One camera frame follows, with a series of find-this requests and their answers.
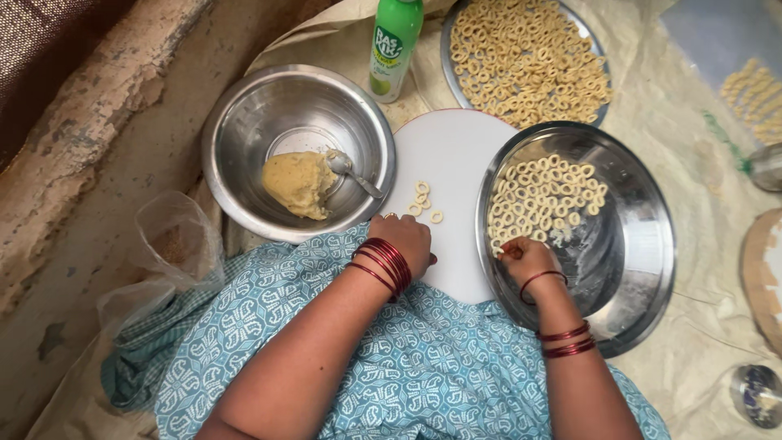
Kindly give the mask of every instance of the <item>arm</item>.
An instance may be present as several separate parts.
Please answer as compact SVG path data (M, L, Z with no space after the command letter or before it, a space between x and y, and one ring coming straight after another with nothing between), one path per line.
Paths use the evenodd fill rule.
M554 254L543 244L520 237L503 245L500 260L519 286L537 273L560 271ZM538 307L541 334L559 334L583 324L583 318L556 275L541 276L526 291ZM588 339L588 333L565 341L546 342L557 348ZM638 424L614 382L600 352L547 359L551 429L559 440L642 440Z
M429 228L410 215L375 216L370 237L391 243L412 276L429 266ZM354 261L390 277L370 258ZM313 438L342 380L350 356L391 291L365 271L348 267L242 368L196 438L232 440Z

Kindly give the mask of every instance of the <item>green bottle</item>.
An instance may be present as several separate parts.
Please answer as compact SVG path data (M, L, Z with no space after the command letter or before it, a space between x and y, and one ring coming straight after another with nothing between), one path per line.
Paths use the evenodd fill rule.
M399 97L424 23L421 0L380 0L369 61L370 95L379 103Z

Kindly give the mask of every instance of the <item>bowl rim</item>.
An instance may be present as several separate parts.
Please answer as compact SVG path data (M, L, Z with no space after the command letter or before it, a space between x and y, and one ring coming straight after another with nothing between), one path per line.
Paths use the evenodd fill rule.
M655 181L654 177L652 177L649 170L646 168L646 165L644 165L638 156L636 156L636 154L628 149L622 142L608 133L600 130L599 128L573 121L552 121L536 124L532 127L521 130L519 133L510 138L502 146L502 148L497 151L497 154L494 155L494 158L486 168L483 180L481 181L481 188L478 192L478 200L475 202L475 243L478 248L481 268L483 269L483 275L486 277L486 282L489 284L492 292L494 292L495 298L497 298L500 304L505 307L507 298L505 298L502 294L497 294L497 292L500 290L500 287L497 281L493 278L493 270L490 267L489 260L490 254L486 251L486 241L484 234L486 229L486 216L485 211L482 209L484 206L482 205L481 201L485 200L486 196L489 195L494 184L493 177L497 173L499 167L502 165L505 157L507 157L508 154L525 139L539 132L543 132L552 128L578 128L584 130L585 132L589 132L592 135L603 137L604 139L608 140L609 142L613 142L619 148L624 150L624 152L630 158L636 161L641 171L646 174L649 182L651 182L652 190L655 191L659 197L662 212L665 214L663 219L665 220L665 224L668 227L665 228L664 238L666 241L669 240L670 252L667 253L663 259L663 266L661 267L661 279L657 288L657 293L655 294L655 298L649 304L647 312L644 313L644 315L641 316L641 318L639 318L635 323L633 323L632 326L628 327L625 329L625 331L611 339L602 340L597 343L597 347L601 354L606 359L612 358L634 348L643 340L645 340L649 334L651 334L651 332L660 322L660 319L662 319L662 316L665 314L665 310L668 308L671 293L673 292L673 283L676 279L676 233L673 229L673 218L671 217L671 211L668 208L668 203L665 201L665 197L660 190L659 185ZM516 324L525 328L536 330L529 323L517 321ZM639 326L642 326L643 328L640 331L633 332L633 330Z
M228 188L225 179L218 172L217 165L217 138L222 133L222 123L233 106L247 93L261 85L279 81L285 78L309 78L323 82L339 89L351 96L360 106L366 110L375 132L380 139L379 149L381 155L385 155L386 163L381 164L377 178L373 184L380 189L382 198L375 199L366 194L364 202L350 215L333 225L320 229L303 231L289 226L269 222L251 212L242 204L234 193ZM286 64L266 67L256 70L233 84L215 102L209 116L206 118L201 135L201 162L206 184L209 186L215 200L220 207L235 222L250 232L274 241L285 241L292 244L300 244L322 233L333 233L347 230L358 223L368 220L386 199L393 186L396 176L396 147L393 134L386 116L380 110L375 101L361 87L341 74L337 74L322 67L307 64Z

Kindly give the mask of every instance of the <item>spoon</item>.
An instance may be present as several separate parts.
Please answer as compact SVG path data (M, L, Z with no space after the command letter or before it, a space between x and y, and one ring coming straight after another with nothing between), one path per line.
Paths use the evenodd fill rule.
M366 189L370 196L375 199L382 199L383 193L380 192L380 189L375 188L374 185L364 180L361 176L356 175L356 173L350 169L350 167L353 166L353 162L350 161L347 154L339 150L329 149L328 152L326 152L326 164L328 164L328 167L331 168L333 172L337 174L347 174L356 179L356 182L358 182L362 188Z

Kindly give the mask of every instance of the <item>woman's left hand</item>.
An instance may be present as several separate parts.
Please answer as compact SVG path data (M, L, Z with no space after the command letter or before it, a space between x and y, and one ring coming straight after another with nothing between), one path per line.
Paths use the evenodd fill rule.
M418 280L426 273L430 265L437 259L429 253L432 246L432 234L427 225L415 221L412 215L397 218L394 215L383 218L375 215L369 222L367 238L382 238L394 246L404 257L413 280Z

